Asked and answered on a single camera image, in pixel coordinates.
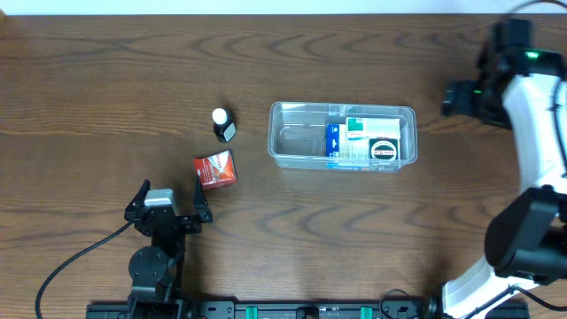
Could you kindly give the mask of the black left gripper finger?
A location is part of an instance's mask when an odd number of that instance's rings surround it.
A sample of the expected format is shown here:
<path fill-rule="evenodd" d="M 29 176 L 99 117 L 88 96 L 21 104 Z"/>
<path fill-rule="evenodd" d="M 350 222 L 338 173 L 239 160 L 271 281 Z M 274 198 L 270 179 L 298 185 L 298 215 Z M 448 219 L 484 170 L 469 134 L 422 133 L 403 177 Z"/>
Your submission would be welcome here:
<path fill-rule="evenodd" d="M 151 188 L 151 182 L 148 179 L 145 179 L 138 190 L 137 194 L 132 198 L 132 200 L 128 204 L 129 211 L 135 211 L 138 207 L 144 205 L 144 200 Z"/>
<path fill-rule="evenodd" d="M 193 207 L 195 208 L 197 214 L 200 217 L 208 217 L 209 216 L 209 205 L 206 200 L 206 196 L 203 191 L 203 186 L 200 182 L 200 176 L 196 176 L 196 182 L 194 187 L 193 193 Z"/>

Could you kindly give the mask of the red Panadol box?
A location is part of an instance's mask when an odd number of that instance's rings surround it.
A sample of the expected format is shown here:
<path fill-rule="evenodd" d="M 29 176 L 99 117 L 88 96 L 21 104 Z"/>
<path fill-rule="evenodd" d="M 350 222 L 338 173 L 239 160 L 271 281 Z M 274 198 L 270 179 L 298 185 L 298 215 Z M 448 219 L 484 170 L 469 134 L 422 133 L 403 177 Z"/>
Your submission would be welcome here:
<path fill-rule="evenodd" d="M 230 151 L 195 158 L 193 166 L 204 190 L 216 189 L 237 182 L 237 173 Z"/>

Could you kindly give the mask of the dark bottle white cap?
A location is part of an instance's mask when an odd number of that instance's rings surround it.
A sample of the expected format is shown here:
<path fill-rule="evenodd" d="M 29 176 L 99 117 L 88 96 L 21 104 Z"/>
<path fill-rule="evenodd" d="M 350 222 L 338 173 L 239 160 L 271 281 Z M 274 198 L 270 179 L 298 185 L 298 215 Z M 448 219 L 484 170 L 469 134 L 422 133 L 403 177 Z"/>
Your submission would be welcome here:
<path fill-rule="evenodd" d="M 230 110 L 226 108 L 216 108 L 212 112 L 214 121 L 214 133 L 221 143 L 228 143 L 236 133 L 236 123 Z"/>

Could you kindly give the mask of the white green Panadol box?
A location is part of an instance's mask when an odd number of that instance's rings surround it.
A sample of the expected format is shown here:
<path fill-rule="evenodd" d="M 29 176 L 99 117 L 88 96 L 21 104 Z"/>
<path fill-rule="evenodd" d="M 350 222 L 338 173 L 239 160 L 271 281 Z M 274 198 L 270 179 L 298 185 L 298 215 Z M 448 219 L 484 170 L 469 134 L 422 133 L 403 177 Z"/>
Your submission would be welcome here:
<path fill-rule="evenodd" d="M 346 137 L 400 139 L 400 120 L 387 118 L 346 118 Z"/>

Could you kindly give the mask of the blue fever patch box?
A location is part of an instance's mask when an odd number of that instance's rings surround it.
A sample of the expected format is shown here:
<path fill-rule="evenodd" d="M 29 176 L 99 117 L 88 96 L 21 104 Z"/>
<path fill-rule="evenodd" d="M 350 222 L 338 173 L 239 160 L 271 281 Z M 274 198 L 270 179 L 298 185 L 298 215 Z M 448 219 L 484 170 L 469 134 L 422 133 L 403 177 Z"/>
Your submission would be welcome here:
<path fill-rule="evenodd" d="M 328 158 L 328 169 L 367 170 L 369 168 L 369 140 L 366 137 L 348 138 L 346 124 L 328 124 L 325 156 Z"/>

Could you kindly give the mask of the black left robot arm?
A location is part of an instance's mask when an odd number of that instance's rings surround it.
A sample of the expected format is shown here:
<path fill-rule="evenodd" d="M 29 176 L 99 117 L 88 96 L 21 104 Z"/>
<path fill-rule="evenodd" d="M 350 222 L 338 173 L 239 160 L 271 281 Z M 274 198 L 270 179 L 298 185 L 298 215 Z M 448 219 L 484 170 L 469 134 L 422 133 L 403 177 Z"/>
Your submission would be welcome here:
<path fill-rule="evenodd" d="M 132 278 L 128 306 L 120 318 L 196 319 L 198 304 L 183 295 L 185 237 L 198 234 L 213 221 L 202 183 L 197 178 L 193 192 L 193 214 L 177 213 L 171 189 L 153 190 L 144 180 L 125 209 L 124 218 L 151 244 L 136 251 L 128 264 Z"/>

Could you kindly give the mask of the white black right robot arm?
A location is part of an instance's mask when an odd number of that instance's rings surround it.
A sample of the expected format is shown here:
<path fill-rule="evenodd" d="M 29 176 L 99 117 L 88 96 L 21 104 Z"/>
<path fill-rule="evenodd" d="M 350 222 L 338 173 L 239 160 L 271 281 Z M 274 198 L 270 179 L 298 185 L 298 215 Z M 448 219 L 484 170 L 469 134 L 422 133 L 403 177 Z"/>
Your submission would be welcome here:
<path fill-rule="evenodd" d="M 484 254 L 443 284 L 425 318 L 526 318 L 518 293 L 556 312 L 532 289 L 566 278 L 566 65 L 554 51 L 532 47 L 532 24 L 505 18 L 493 25 L 475 81 L 453 82 L 445 116 L 467 115 L 514 134 L 520 191 L 490 222 Z"/>

